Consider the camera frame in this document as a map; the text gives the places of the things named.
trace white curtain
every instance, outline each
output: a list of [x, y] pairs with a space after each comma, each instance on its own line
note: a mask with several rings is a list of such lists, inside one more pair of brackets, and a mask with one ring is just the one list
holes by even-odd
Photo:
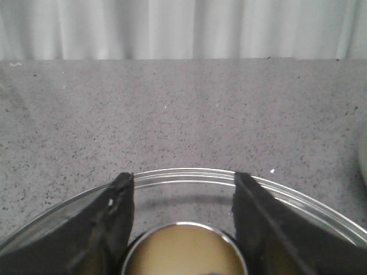
[[367, 0], [0, 0], [0, 59], [367, 58]]

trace gray speckled countertop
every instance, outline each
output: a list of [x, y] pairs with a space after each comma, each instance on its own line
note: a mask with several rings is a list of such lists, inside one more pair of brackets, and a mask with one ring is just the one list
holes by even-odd
[[248, 171], [367, 227], [367, 61], [21, 63], [0, 62], [0, 239], [121, 171], [172, 167]]

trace brown liquid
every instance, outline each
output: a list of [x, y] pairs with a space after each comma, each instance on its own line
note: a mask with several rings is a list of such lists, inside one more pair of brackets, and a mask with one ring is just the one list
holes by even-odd
[[164, 227], [143, 240], [126, 275], [245, 275], [236, 251], [220, 235], [195, 225]]

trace metal rim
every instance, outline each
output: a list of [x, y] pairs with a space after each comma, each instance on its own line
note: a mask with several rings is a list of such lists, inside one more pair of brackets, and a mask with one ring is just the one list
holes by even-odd
[[131, 258], [131, 256], [133, 255], [135, 249], [144, 241], [146, 240], [146, 238], [148, 238], [149, 236], [151, 236], [152, 234], [154, 234], [155, 232], [158, 232], [161, 229], [164, 229], [166, 227], [169, 226], [174, 226], [174, 225], [190, 225], [190, 226], [198, 226], [204, 229], [207, 229], [211, 232], [216, 233], [217, 235], [219, 235], [226, 243], [230, 244], [230, 246], [232, 247], [232, 249], [234, 249], [234, 251], [236, 252], [236, 255], [238, 256], [240, 262], [241, 262], [241, 266], [243, 268], [244, 274], [248, 275], [248, 269], [246, 266], [246, 262], [239, 250], [239, 248], [237, 247], [237, 245], [232, 241], [232, 239], [223, 231], [212, 227], [212, 226], [208, 226], [208, 225], [203, 225], [202, 223], [198, 223], [198, 222], [186, 222], [186, 221], [180, 221], [180, 222], [173, 222], [173, 223], [166, 223], [164, 225], [161, 226], [157, 226], [153, 229], [150, 229], [148, 231], [146, 231], [145, 233], [143, 233], [140, 237], [138, 237], [138, 240], [136, 241], [136, 243], [133, 244], [133, 246], [130, 248], [129, 252], [126, 255], [126, 258], [124, 260], [124, 264], [122, 266], [122, 270], [121, 270], [121, 275], [124, 275], [126, 272], [126, 268], [127, 265], [129, 263], [129, 260]]
[[[192, 184], [219, 184], [234, 188], [234, 175], [235, 172], [233, 171], [211, 168], [170, 168], [137, 173], [134, 175], [134, 181], [136, 190], [183, 182]], [[325, 226], [334, 229], [339, 235], [345, 237], [353, 244], [367, 247], [367, 231], [355, 222], [346, 218], [344, 215], [331, 209], [323, 203], [318, 202], [315, 199], [312, 199], [307, 195], [304, 195], [301, 192], [295, 191], [289, 187], [256, 176], [254, 176], [254, 178], [260, 183], [260, 185], [269, 190], [283, 203], [304, 212], [312, 218], [320, 221]], [[43, 212], [27, 225], [21, 227], [19, 230], [11, 234], [7, 239], [5, 239], [5, 241], [0, 244], [0, 251], [24, 231], [45, 217], [51, 215], [59, 209], [62, 209], [64, 206], [80, 198], [86, 197], [87, 195], [102, 190], [107, 186], [108, 185], [106, 184], [91, 188], [83, 193], [71, 197], [67, 201], [61, 202], [51, 207], [49, 210]]]

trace small round container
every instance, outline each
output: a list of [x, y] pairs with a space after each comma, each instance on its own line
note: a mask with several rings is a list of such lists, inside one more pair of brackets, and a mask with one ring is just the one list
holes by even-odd
[[195, 222], [147, 231], [134, 242], [122, 275], [248, 275], [243, 256], [224, 232]]

